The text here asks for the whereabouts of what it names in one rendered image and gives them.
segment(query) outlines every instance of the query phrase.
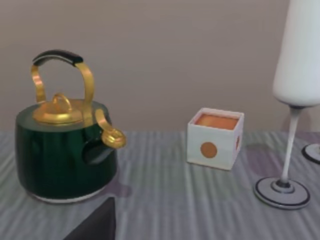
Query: gray wall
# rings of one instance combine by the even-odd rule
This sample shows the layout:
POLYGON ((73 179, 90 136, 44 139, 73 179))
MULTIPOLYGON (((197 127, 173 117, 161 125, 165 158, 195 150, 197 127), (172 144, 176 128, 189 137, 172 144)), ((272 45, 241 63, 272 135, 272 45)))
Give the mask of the gray wall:
MULTIPOLYGON (((288 126, 272 96, 288 0, 2 0, 0 129, 35 103, 31 60, 42 51, 82 55, 95 99, 124 130, 179 130, 201 107, 246 114, 246 130, 288 126)), ((47 95, 83 97, 80 73, 41 68, 47 95)), ((320 109, 299 128, 320 129, 320 109)))

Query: white box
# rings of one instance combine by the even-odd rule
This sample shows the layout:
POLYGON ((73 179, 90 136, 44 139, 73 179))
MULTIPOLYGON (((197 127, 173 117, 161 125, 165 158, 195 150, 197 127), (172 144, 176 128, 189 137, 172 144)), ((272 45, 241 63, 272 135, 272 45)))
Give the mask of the white box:
POLYGON ((244 120, 242 112, 200 109, 187 127, 187 162, 231 170, 241 149, 244 120))

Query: lampshade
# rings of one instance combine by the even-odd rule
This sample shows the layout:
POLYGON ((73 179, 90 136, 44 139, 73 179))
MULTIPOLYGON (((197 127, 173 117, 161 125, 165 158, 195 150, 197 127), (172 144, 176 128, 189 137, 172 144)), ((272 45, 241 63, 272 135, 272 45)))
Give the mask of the lampshade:
POLYGON ((273 95, 291 106, 320 104, 320 0, 290 0, 273 95))

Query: table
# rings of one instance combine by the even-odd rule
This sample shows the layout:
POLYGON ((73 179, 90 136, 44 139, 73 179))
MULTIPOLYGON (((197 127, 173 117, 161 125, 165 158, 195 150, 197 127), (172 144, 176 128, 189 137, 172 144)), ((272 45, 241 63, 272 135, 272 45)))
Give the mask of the table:
POLYGON ((232 171, 185 162, 184 132, 127 132, 118 151, 119 172, 97 197, 73 205, 49 205, 20 186, 14 135, 0 133, 1 240, 62 240, 108 197, 116 199, 117 240, 317 240, 320 239, 320 165, 301 149, 320 134, 298 133, 290 176, 311 192, 304 209, 271 208, 253 184, 278 176, 287 133, 245 133, 232 171))

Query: round base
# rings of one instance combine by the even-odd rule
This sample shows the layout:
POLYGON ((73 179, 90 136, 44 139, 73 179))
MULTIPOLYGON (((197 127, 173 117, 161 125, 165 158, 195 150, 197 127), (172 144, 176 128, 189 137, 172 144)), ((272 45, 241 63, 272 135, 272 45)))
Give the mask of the round base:
POLYGON ((45 203, 49 203, 49 204, 72 204, 72 203, 77 203, 77 202, 81 202, 81 201, 87 200, 89 198, 92 198, 95 195, 99 194, 104 188, 105 187, 99 189, 98 191, 90 193, 88 195, 85 195, 85 196, 80 196, 80 197, 75 197, 75 198, 70 198, 70 199, 49 199, 49 198, 37 196, 32 193, 31 193, 31 195, 33 197, 35 197, 36 199, 38 199, 42 202, 45 202, 45 203))
POLYGON ((310 202, 310 193, 301 183, 289 180, 287 185, 276 184, 279 178, 266 177, 254 186, 254 194, 265 204, 285 210, 304 208, 310 202))
POLYGON ((320 164, 320 144, 309 144, 302 149, 301 153, 307 160, 320 164))

